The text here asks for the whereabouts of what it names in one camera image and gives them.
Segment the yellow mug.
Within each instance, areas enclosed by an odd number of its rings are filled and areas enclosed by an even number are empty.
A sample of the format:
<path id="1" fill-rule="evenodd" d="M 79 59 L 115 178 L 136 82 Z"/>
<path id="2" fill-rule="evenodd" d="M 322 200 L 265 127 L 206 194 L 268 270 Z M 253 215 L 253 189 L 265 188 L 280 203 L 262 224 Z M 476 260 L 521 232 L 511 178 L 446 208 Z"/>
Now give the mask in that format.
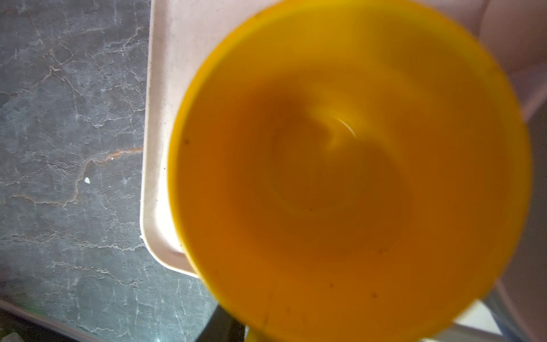
<path id="1" fill-rule="evenodd" d="M 531 151 L 465 28 L 413 1 L 282 1 L 208 56 L 168 149 L 177 235 L 277 341 L 417 341 L 504 271 Z"/>

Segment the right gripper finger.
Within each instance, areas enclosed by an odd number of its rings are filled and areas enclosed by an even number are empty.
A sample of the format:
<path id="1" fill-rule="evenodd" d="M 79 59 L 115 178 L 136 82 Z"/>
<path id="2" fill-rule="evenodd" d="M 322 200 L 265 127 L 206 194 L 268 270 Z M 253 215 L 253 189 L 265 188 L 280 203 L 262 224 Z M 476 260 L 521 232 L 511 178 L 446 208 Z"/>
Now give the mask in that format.
<path id="1" fill-rule="evenodd" d="M 217 305 L 196 342 L 244 342 L 245 325 Z"/>

